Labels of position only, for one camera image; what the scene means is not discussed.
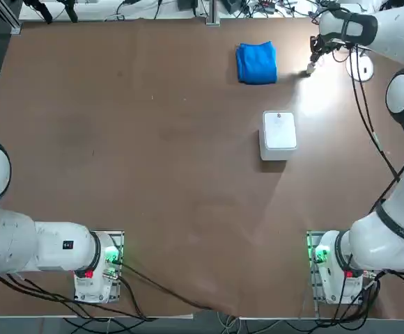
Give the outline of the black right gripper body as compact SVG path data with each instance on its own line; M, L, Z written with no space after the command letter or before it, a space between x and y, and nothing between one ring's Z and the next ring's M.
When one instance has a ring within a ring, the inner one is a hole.
M334 42L325 42L320 35L309 38L311 53L330 53L335 50Z

